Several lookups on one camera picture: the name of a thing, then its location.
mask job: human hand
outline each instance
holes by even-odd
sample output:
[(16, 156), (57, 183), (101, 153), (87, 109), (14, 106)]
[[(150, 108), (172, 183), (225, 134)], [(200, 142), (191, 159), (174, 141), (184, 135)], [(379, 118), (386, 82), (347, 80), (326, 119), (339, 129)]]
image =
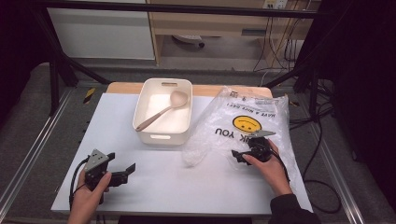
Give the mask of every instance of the human hand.
[[(276, 153), (279, 153), (279, 149), (270, 139), (268, 139), (268, 142), (271, 146), (271, 149)], [(273, 189), (276, 196), (293, 193), (291, 191), (288, 179), (285, 176), (283, 166), (275, 156), (272, 156), (271, 159), (266, 162), (261, 162), (247, 154), (244, 154), (243, 157), (248, 163), (259, 169), (264, 178), (267, 180), (268, 184)]]
[(85, 185), (85, 171), (84, 169), (79, 173), (77, 186), (83, 186), (78, 189), (75, 193), (72, 209), (70, 212), (67, 223), (70, 224), (85, 224), (88, 223), (96, 211), (96, 208), (100, 202), (103, 192), (108, 191), (108, 184), (111, 180), (111, 173), (107, 172), (96, 188), (91, 191), (88, 186)]

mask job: black stand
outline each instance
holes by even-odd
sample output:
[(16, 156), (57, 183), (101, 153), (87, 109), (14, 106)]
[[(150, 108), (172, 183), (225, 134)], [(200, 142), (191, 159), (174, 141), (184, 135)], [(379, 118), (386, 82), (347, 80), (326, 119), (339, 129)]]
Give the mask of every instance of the black stand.
[[(343, 4), (334, 3), (333, 1), (322, 1), (318, 12), (329, 10), (334, 11), (335, 9), (337, 9), (336, 11), (338, 11), (338, 13), (342, 12), (339, 13), (341, 15), (334, 18), (324, 18), (325, 20), (314, 20), (307, 36), (307, 39), (308, 37), (311, 38), (309, 40), (306, 39), (305, 41), (315, 42), (313, 41), (314, 38), (318, 39), (319, 37), (321, 37), (320, 42), (314, 46), (312, 46), (312, 43), (310, 43), (311, 46), (308, 47), (308, 49), (311, 47), (309, 50), (310, 52), (304, 59), (300, 59), (299, 56), (299, 59), (297, 60), (297, 63), (292, 71), (281, 77), (276, 78), (273, 81), (261, 85), (261, 87), (271, 89), (291, 77), (297, 77), (297, 81), (294, 84), (294, 90), (296, 92), (301, 92), (307, 89), (310, 83), (311, 90), (309, 99), (309, 115), (314, 122), (318, 121), (318, 114), (316, 108), (318, 99), (318, 79), (320, 77), (319, 71), (321, 66), (323, 65), (323, 62), (326, 60), (327, 55), (329, 55), (329, 52), (333, 48), (337, 48), (336, 42), (342, 30), (340, 29), (340, 24), (342, 24), (341, 20), (347, 14), (351, 4), (352, 0), (349, 1), (346, 7), (343, 6)], [(329, 31), (325, 30), (326, 33), (323, 33), (323, 26), (329, 26)]]
[(40, 26), (45, 37), (47, 38), (50, 48), (52, 49), (52, 60), (49, 62), (49, 73), (50, 73), (50, 89), (51, 89), (51, 109), (49, 115), (52, 116), (59, 106), (59, 78), (61, 75), (64, 84), (70, 87), (76, 87), (78, 79), (73, 68), (84, 73), (85, 75), (95, 79), (102, 84), (110, 84), (111, 81), (100, 77), (93, 71), (84, 67), (80, 63), (77, 63), (73, 59), (69, 58), (62, 50), (61, 44), (58, 41), (56, 35), (51, 31), (49, 25), (43, 17), (43, 10), (47, 10), (44, 7), (33, 5), (30, 7), (30, 11), (35, 17), (37, 24)]

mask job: smiley face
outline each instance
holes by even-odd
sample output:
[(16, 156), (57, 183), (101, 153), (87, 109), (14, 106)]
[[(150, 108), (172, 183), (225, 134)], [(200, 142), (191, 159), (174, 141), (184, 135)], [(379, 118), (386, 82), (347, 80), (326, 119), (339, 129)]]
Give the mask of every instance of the smiley face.
[(249, 116), (236, 117), (233, 119), (233, 126), (246, 133), (253, 133), (262, 128), (262, 125), (256, 119)]

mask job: white cabinet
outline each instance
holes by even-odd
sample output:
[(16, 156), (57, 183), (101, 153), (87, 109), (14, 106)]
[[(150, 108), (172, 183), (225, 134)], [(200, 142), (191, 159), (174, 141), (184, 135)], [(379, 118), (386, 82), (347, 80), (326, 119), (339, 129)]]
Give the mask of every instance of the white cabinet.
[(69, 57), (154, 60), (147, 12), (49, 8), (49, 15)]

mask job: white plastic bin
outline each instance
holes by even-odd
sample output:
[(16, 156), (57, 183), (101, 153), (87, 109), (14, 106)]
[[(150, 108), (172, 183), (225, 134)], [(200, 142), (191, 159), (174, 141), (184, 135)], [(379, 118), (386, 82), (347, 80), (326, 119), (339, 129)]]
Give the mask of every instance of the white plastic bin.
[(151, 145), (182, 145), (189, 137), (192, 109), (192, 84), (186, 79), (150, 78), (140, 92), (134, 112), (134, 129), (143, 121), (171, 105), (172, 91), (184, 91), (189, 100), (182, 107), (165, 112), (146, 129), (137, 132), (140, 140)]

